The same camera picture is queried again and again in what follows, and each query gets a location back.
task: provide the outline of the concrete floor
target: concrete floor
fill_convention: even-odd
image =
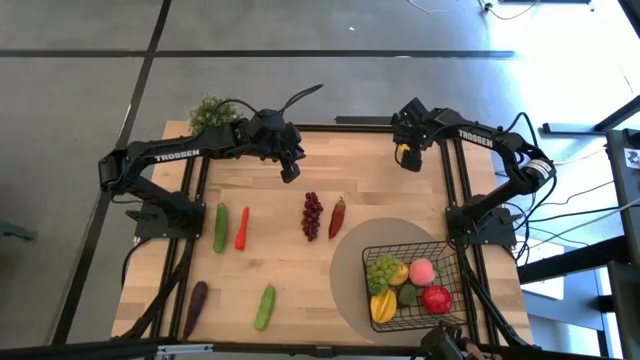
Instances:
[[[630,65],[640,59],[638,41],[615,2],[598,0],[595,12],[586,5],[544,4],[506,22],[482,16],[471,0],[419,3],[433,12],[399,0],[175,1],[160,48],[492,49],[526,56],[157,59],[131,139],[158,138],[166,120],[184,119],[205,93],[273,107],[322,82],[324,89],[288,110],[288,120],[328,123],[336,115],[390,114],[418,96],[428,107],[451,107],[493,126],[527,111],[537,127],[548,121],[599,121],[640,89],[640,77]],[[145,49],[160,5],[161,0],[0,0],[0,49]],[[496,7],[508,15],[524,5]],[[611,41],[614,36],[624,38],[626,45]],[[47,342],[95,201],[96,162],[115,142],[140,65],[140,59],[0,60],[0,218],[39,232],[34,243],[13,238],[0,242],[0,348]],[[517,131],[527,134],[524,124]],[[599,142],[544,139],[541,146],[564,160]],[[580,177],[584,164],[562,167],[555,200],[610,179],[606,159],[589,161],[601,177]],[[603,191],[572,206],[615,204],[611,189]],[[528,200],[516,201],[528,206]],[[134,229],[126,208],[109,209],[71,342],[103,340],[110,334],[120,266]],[[576,209],[544,210],[537,216]],[[549,223],[544,228],[566,227]],[[594,242],[620,232],[619,218],[612,218],[572,235]],[[546,338],[537,335],[543,333],[543,325],[534,329],[545,348],[575,350],[546,346]]]

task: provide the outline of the wire basket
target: wire basket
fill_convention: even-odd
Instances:
[[[376,262],[376,259],[384,255],[393,255],[398,260],[409,266],[416,259],[427,259],[440,270],[438,276],[432,285],[441,285],[449,290],[452,298],[451,311],[444,315],[429,314],[422,306],[420,296],[424,291],[424,287],[416,286],[417,299],[410,306],[398,308],[393,319],[378,324],[370,320],[371,327],[376,332],[392,332],[403,330],[429,329],[438,326],[441,320],[457,325],[466,325],[465,311],[466,304],[462,296],[462,285],[460,279],[460,271],[458,268],[458,260],[456,253],[453,252],[447,243],[442,242],[425,242],[414,244],[401,244],[390,246],[372,246],[362,251],[362,266],[364,268],[364,283],[367,288],[367,271]],[[395,292],[396,296],[400,290],[400,286],[389,286]],[[371,295],[367,292],[367,309],[369,309],[369,319],[371,316]]]

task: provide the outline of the wooden tabletop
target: wooden tabletop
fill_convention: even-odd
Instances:
[[[167,123],[164,138],[188,135],[187,122]],[[207,213],[202,237],[197,240],[182,315],[196,282],[209,285],[209,296],[191,341],[375,345],[356,333],[342,318],[329,286],[329,268],[337,244],[364,221],[397,217],[446,239],[444,209],[447,206],[440,151],[423,153],[422,171],[401,169],[393,159],[390,134],[304,132],[301,175],[282,183],[280,165],[257,158],[212,161],[204,194]],[[455,152],[450,145],[452,164]],[[489,152],[465,144],[468,173],[474,194],[496,187]],[[185,161],[159,164],[153,182],[178,191]],[[195,193],[197,169],[191,184]],[[457,172],[459,203],[463,203]],[[304,193],[315,191],[325,211],[318,239],[308,242],[300,225]],[[347,214],[342,230],[333,240],[327,226],[335,201],[343,196]],[[229,208],[229,237],[223,254],[213,251],[216,205]],[[250,207],[247,245],[244,252],[233,247],[242,209]],[[131,257],[129,270],[112,334],[128,330],[158,290],[168,240],[152,240]],[[497,246],[483,246],[491,296],[519,335],[532,341],[513,259]],[[269,327],[258,332],[253,320],[265,286],[277,290],[276,307]],[[487,342],[482,306],[476,299],[481,341]],[[173,295],[165,308],[161,335],[168,333]]]

